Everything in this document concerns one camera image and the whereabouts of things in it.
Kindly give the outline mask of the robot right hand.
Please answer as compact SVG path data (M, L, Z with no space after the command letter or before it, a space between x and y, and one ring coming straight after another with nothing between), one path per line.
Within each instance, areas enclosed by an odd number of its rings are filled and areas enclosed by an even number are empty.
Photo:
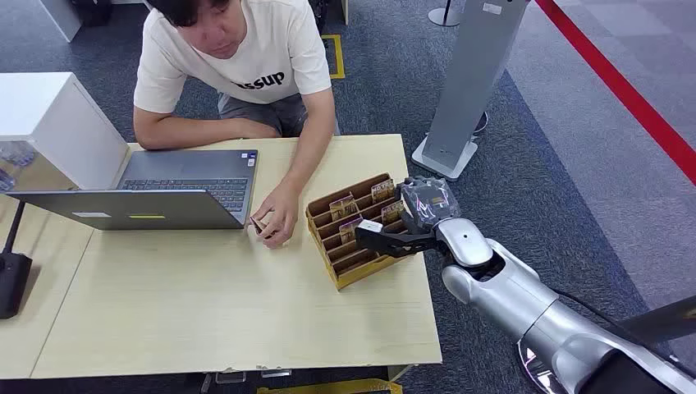
M445 242L437 238L440 222L457 218L460 207L446 180L436 177L407 177L395 186L395 197L405 204L400 219L407 232L376 231L363 220L355 229L356 245L381 255L402 258L426 250L448 255Z

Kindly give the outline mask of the person's left hand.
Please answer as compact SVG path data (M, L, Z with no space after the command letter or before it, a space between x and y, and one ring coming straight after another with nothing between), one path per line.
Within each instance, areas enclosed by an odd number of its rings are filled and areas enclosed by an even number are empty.
M269 249L281 247L294 232L298 218L301 188L294 182L282 181L261 203L251 217L262 222L270 214L268 223L259 233L259 239Z

